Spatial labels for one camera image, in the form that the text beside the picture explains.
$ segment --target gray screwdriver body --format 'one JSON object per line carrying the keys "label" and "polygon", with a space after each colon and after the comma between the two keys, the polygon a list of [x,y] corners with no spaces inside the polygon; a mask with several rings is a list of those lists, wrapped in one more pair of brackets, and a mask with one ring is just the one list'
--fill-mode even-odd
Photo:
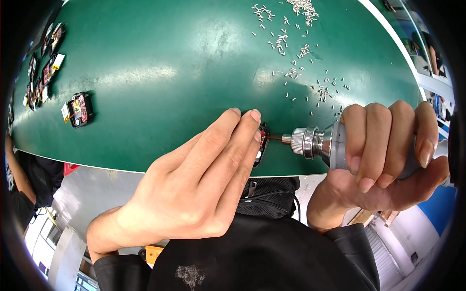
{"label": "gray screwdriver body", "polygon": [[[413,137],[411,150],[406,160],[403,172],[398,179],[406,179],[421,168],[414,155],[414,144],[416,137]],[[325,130],[319,130],[317,127],[296,128],[293,133],[284,134],[281,142],[290,145],[295,154],[302,155],[306,159],[322,157],[324,163],[332,170],[346,169],[346,128],[340,122],[335,122]],[[446,139],[439,141],[433,159],[439,156],[448,156],[448,141]],[[448,178],[442,186],[453,186]]]}

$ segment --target red circuit board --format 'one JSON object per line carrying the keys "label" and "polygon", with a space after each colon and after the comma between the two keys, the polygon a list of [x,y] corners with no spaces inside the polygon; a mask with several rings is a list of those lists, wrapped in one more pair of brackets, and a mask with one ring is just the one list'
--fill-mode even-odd
{"label": "red circuit board", "polygon": [[84,96],[79,95],[77,99],[79,102],[79,107],[81,108],[81,121],[86,122],[88,119],[88,115],[87,115],[87,110],[86,110],[86,104],[84,103]]}

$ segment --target white label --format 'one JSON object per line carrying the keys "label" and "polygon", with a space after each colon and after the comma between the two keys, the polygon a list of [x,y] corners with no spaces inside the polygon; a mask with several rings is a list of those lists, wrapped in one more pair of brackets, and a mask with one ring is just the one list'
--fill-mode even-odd
{"label": "white label", "polygon": [[44,103],[48,99],[48,90],[47,86],[42,89],[42,103]]}
{"label": "white label", "polygon": [[65,123],[68,122],[68,119],[69,119],[69,111],[68,111],[68,106],[65,104],[63,104],[63,107],[62,107],[62,116],[63,116],[63,120],[65,121]]}
{"label": "white label", "polygon": [[57,54],[54,64],[52,65],[52,68],[54,68],[55,70],[59,70],[60,65],[62,64],[64,58],[65,58],[64,54]]}

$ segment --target floor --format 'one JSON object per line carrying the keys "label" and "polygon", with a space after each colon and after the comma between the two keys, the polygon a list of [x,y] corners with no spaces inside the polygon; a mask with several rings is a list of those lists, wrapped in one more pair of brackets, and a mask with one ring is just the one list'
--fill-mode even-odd
{"label": "floor", "polygon": [[[86,240],[89,223],[100,213],[125,204],[136,190],[143,174],[113,170],[79,167],[63,179],[62,187],[54,195],[52,208],[58,213],[57,225],[63,230],[66,225],[74,228]],[[306,208],[323,175],[301,176],[301,187],[296,192],[301,205],[301,222],[307,225]],[[349,212],[344,223],[355,215]],[[295,211],[293,218],[298,219]],[[166,245],[167,241],[158,244]],[[122,254],[137,253],[140,248],[120,250]]]}

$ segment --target electronic component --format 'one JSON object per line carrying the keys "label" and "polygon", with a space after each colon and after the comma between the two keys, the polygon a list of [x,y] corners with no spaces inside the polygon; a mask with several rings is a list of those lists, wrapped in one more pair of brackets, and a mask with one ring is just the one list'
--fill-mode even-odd
{"label": "electronic component", "polygon": [[270,131],[268,130],[267,123],[262,123],[259,126],[260,131],[260,144],[259,144],[259,151],[257,152],[256,160],[254,161],[253,168],[259,166],[262,158],[264,157],[265,150],[267,149],[268,145],[268,137],[270,136]]}

